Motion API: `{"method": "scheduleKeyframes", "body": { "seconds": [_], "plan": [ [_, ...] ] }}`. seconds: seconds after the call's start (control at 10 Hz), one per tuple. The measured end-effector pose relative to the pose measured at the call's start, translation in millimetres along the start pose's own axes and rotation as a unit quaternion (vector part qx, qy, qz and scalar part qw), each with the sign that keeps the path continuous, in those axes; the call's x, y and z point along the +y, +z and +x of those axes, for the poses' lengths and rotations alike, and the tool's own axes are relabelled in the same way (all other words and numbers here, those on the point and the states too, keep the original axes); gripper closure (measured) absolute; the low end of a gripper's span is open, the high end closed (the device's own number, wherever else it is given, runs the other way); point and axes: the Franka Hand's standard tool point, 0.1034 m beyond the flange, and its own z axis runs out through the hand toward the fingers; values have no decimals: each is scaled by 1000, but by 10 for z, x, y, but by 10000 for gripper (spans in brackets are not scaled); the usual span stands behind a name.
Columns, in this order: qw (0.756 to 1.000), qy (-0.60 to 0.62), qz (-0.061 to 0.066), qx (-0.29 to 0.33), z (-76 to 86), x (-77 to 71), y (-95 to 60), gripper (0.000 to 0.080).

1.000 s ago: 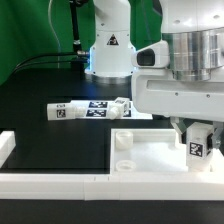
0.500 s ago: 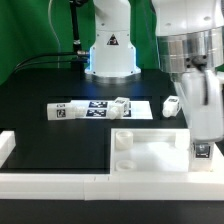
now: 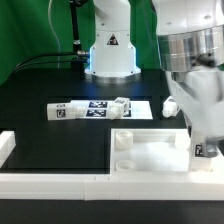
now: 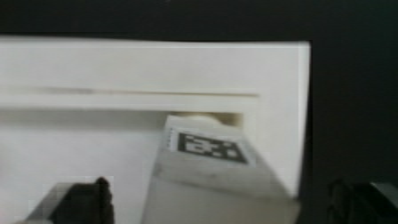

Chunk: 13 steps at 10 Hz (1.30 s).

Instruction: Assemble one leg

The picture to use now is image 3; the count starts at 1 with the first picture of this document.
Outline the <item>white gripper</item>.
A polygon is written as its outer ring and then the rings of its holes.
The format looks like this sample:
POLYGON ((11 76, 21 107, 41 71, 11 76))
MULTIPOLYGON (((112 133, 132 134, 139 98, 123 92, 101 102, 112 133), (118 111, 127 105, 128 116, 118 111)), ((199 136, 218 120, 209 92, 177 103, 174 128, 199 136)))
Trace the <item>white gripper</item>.
POLYGON ((224 72, 200 66, 184 73, 183 81, 176 81, 174 76, 174 72, 166 73, 170 94, 190 120, 192 130, 206 138, 203 156, 216 157, 217 140, 224 139, 224 72))

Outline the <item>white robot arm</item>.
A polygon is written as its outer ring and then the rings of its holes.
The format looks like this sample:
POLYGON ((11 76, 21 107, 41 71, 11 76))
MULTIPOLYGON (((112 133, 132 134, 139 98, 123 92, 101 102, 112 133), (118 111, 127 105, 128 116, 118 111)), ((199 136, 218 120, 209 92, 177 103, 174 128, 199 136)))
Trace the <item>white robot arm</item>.
MULTIPOLYGON (((88 78, 118 83, 140 73, 130 41, 129 0, 72 0, 94 4, 95 42, 88 78)), ((191 141, 202 155, 218 154, 224 139, 224 0, 150 0, 157 18, 161 69, 171 96, 183 111, 191 141)))

